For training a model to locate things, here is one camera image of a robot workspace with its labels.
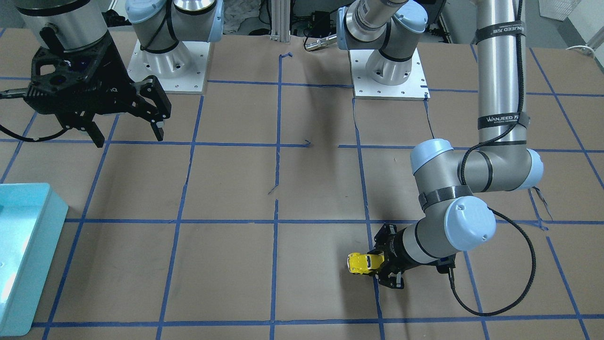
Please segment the turquoise plastic bin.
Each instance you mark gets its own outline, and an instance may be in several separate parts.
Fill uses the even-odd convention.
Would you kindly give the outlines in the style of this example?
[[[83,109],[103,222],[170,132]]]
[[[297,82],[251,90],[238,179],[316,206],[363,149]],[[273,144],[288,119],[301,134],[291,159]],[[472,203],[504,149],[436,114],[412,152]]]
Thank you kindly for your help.
[[[0,334],[27,334],[68,205],[48,183],[0,187]]]

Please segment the yellow beetle toy car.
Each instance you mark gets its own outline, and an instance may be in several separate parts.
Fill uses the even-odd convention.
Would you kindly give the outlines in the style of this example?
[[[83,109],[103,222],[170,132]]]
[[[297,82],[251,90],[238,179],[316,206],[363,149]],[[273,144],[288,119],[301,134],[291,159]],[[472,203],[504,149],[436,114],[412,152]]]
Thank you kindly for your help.
[[[366,254],[354,252],[347,256],[347,268],[349,273],[354,275],[375,275],[377,271],[368,271],[366,263]]]

